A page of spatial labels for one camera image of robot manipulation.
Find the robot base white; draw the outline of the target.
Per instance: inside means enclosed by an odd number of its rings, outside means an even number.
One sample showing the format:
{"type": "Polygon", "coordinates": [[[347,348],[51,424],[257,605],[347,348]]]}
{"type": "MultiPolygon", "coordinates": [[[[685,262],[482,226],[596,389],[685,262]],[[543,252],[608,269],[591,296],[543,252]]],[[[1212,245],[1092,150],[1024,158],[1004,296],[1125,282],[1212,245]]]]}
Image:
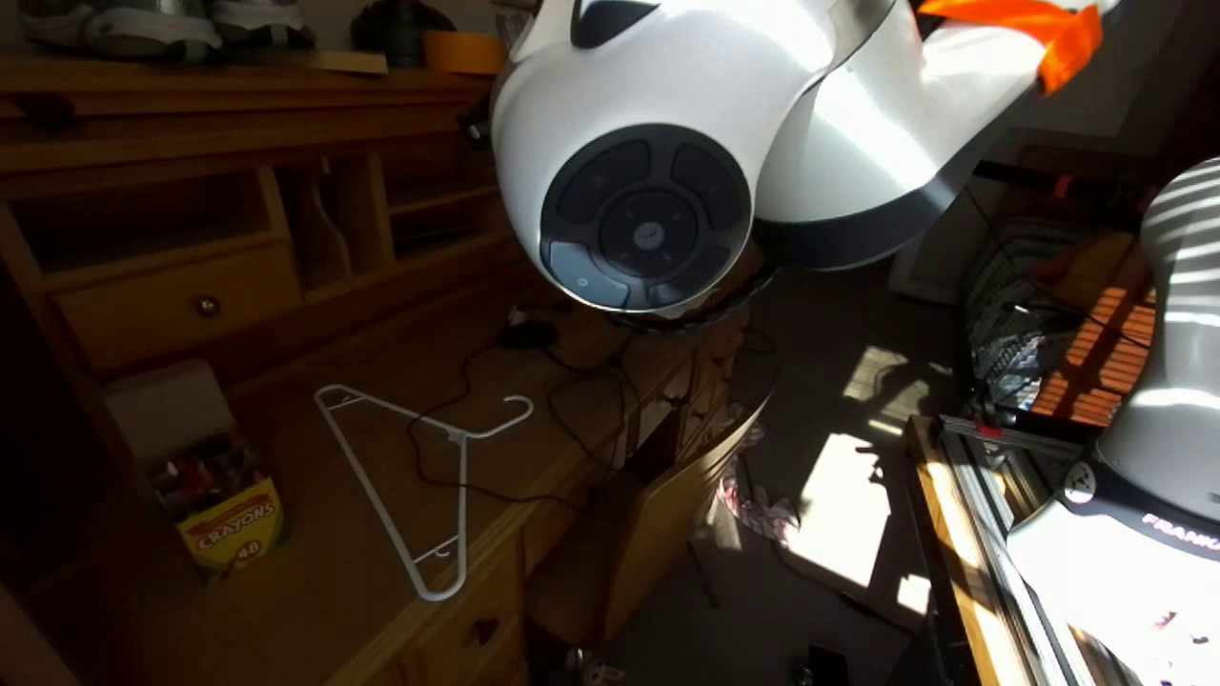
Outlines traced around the robot base white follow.
{"type": "Polygon", "coordinates": [[[1150,197],[1139,240],[1150,358],[1007,554],[1139,686],[1220,686],[1220,158],[1150,197]]]}

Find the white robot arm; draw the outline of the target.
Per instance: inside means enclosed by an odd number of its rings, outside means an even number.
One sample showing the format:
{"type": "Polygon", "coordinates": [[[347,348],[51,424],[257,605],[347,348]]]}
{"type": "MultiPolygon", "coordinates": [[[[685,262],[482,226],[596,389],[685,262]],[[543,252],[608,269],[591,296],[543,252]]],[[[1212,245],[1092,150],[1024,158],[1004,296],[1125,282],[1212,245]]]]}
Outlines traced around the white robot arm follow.
{"type": "Polygon", "coordinates": [[[544,0],[491,97],[503,212],[550,285],[623,318],[684,318],[752,252],[877,262],[1118,4],[544,0]]]}

